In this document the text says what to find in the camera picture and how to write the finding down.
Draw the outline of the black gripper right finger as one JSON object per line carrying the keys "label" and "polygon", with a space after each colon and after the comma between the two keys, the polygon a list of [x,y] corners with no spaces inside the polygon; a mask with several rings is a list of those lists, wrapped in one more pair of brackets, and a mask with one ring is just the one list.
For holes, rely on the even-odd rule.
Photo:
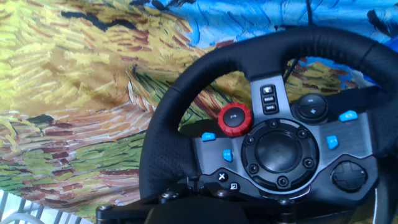
{"label": "black gripper right finger", "polygon": [[229,214],[238,208],[249,223],[294,223],[295,207],[289,201],[278,202],[264,198],[252,185],[240,184],[237,181],[220,182],[215,180],[198,180],[195,182],[197,194],[216,199],[217,202],[228,202],[221,205]]}

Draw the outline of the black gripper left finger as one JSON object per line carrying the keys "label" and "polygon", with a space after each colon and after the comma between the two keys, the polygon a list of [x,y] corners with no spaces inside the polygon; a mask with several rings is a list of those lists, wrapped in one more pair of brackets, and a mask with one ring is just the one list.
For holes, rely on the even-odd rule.
{"label": "black gripper left finger", "polygon": [[196,193],[194,180],[182,179],[164,193],[151,195],[128,205],[100,205],[96,208],[96,224],[144,223],[150,211],[158,205]]}

